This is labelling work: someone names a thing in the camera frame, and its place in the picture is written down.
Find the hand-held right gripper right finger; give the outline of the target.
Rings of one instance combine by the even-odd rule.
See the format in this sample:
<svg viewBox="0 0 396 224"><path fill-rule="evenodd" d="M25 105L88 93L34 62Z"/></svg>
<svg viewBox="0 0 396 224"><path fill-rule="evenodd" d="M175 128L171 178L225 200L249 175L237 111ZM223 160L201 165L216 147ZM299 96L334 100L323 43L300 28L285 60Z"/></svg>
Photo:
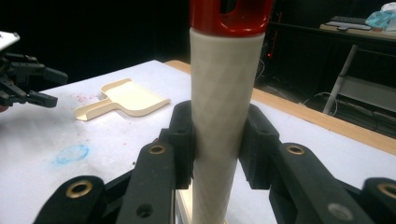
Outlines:
<svg viewBox="0 0 396 224"><path fill-rule="evenodd" d="M271 153L279 144L276 128L257 106L250 105L239 150L239 161L252 189L270 188Z"/></svg>

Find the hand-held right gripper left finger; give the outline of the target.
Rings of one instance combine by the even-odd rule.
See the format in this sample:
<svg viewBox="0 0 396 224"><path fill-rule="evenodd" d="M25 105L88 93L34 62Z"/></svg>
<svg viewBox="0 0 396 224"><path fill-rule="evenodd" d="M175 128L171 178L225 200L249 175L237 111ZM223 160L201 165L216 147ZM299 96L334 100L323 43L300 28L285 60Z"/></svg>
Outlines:
<svg viewBox="0 0 396 224"><path fill-rule="evenodd" d="M169 127L162 129L159 140L172 146L175 153L176 189L188 189L194 160L194 128L191 101L174 107Z"/></svg>

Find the cream brush handle red end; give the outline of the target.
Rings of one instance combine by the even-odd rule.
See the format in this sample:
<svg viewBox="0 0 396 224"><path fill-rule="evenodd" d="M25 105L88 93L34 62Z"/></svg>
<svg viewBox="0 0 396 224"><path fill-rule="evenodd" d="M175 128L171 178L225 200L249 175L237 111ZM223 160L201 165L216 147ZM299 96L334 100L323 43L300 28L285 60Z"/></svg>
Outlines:
<svg viewBox="0 0 396 224"><path fill-rule="evenodd" d="M191 224L223 224L274 0L190 0Z"/></svg>

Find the scattered red crumbs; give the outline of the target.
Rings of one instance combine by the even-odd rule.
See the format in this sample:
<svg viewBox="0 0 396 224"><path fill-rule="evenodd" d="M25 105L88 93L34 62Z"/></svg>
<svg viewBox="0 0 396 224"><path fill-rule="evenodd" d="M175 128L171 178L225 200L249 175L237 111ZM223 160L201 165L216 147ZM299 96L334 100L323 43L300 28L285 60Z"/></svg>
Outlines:
<svg viewBox="0 0 396 224"><path fill-rule="evenodd" d="M82 104L90 104L92 102L97 101L97 96L95 94L84 94L84 93L79 93L76 95L77 101Z"/></svg>

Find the cream plastic dustpan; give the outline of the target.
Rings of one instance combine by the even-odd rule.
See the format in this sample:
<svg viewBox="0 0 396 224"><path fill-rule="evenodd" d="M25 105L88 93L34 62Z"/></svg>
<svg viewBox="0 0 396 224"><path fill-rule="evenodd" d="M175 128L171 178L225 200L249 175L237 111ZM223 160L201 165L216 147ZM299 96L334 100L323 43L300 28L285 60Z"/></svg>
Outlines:
<svg viewBox="0 0 396 224"><path fill-rule="evenodd" d="M103 100L76 108L75 118L88 121L114 110L131 117L143 117L171 103L170 99L143 88L130 78L104 85L101 93Z"/></svg>

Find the white metal stand leg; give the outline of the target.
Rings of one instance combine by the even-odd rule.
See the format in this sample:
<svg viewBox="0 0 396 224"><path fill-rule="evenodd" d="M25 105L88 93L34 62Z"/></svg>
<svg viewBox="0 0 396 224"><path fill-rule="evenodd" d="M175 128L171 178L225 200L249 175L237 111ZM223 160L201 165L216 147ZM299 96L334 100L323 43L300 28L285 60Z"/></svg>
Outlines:
<svg viewBox="0 0 396 224"><path fill-rule="evenodd" d="M332 87L332 91L330 92L329 98L326 102L326 105L323 108L323 113L326 115L329 115L331 112L331 109L334 105L336 105L336 97L341 90L343 86L343 82L345 77L347 76L347 72L349 70L350 65L352 64L354 57L359 49L358 45L353 45L346 57L346 60L344 62L344 65L340 71L340 73L337 76L337 79L334 82L334 85Z"/></svg>

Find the grey shelf board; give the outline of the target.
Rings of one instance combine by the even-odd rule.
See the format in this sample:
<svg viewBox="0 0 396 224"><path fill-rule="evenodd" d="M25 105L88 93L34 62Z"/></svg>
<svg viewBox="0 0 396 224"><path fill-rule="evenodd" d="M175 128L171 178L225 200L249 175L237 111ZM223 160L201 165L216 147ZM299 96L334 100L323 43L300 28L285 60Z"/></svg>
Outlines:
<svg viewBox="0 0 396 224"><path fill-rule="evenodd" d="M338 94L396 113L396 89L346 76Z"/></svg>

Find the dark keyboard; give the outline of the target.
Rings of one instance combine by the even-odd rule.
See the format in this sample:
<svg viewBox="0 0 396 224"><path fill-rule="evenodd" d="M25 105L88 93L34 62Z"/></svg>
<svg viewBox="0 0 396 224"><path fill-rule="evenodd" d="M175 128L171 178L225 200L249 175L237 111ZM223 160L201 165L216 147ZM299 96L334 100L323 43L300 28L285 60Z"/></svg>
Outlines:
<svg viewBox="0 0 396 224"><path fill-rule="evenodd" d="M334 17L330 18L330 21L366 25L366 23L365 23L365 22L366 22L366 19L364 19L364 18L334 16Z"/></svg>

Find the blue and white plastic bag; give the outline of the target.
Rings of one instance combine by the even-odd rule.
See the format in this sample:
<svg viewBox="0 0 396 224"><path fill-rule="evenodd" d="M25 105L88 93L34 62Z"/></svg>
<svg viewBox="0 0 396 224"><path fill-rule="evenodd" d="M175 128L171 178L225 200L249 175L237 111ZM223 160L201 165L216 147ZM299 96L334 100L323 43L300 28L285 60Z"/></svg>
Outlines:
<svg viewBox="0 0 396 224"><path fill-rule="evenodd" d="M373 12L365 23L386 32L396 32L396 2L383 5L379 11Z"/></svg>

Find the wooden desk with black frame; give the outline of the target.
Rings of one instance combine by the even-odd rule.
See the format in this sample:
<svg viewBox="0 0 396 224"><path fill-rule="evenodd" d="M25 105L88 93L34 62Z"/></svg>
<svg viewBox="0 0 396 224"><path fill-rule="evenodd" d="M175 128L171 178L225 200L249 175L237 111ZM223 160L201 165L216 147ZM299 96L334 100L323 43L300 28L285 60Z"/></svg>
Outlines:
<svg viewBox="0 0 396 224"><path fill-rule="evenodd" d="M337 29L335 26L328 26L325 24L321 24L319 28L310 28L279 22L270 22L268 27L272 30L282 32L312 35L319 38L347 42L357 46L376 46L396 51L396 34L387 32L363 31L351 28L343 31Z"/></svg>

